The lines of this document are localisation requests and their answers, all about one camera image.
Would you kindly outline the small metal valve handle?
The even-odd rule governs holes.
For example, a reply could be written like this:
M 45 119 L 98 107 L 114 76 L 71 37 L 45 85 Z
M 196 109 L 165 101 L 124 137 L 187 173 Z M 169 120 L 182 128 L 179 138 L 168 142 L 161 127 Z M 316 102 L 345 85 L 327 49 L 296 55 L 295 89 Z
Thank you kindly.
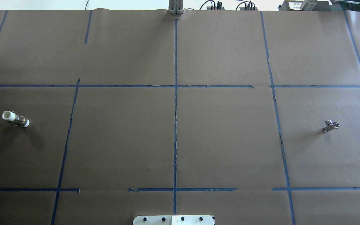
M 330 119 L 327 120 L 327 121 L 325 121 L 325 124 L 326 124 L 326 126 L 322 128 L 322 131 L 323 131 L 324 133 L 339 128 L 339 123 L 336 122 L 336 121 L 332 121 L 332 120 L 330 120 Z

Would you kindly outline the white PPR valve with brass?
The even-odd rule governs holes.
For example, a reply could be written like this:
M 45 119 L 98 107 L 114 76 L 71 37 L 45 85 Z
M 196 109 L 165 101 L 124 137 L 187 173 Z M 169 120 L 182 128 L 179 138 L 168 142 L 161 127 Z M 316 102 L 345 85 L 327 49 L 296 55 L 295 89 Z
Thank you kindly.
M 28 127 L 30 125 L 29 119 L 13 111 L 4 111 L 1 117 L 6 122 L 14 124 L 18 127 Z

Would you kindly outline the dark equipment box with label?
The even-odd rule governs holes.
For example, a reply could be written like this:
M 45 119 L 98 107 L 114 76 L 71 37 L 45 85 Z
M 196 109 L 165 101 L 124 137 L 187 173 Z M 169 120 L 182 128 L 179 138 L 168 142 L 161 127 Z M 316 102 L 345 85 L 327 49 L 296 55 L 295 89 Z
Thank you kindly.
M 278 11 L 332 11 L 329 1 L 284 0 Z

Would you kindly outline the aluminium profile post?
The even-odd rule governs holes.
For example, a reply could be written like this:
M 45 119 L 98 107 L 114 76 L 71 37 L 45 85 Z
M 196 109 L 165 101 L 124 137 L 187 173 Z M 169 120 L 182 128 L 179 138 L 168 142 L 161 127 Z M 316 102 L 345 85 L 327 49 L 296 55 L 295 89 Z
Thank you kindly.
M 182 15 L 184 13 L 183 0 L 169 0 L 168 13 L 170 15 Z

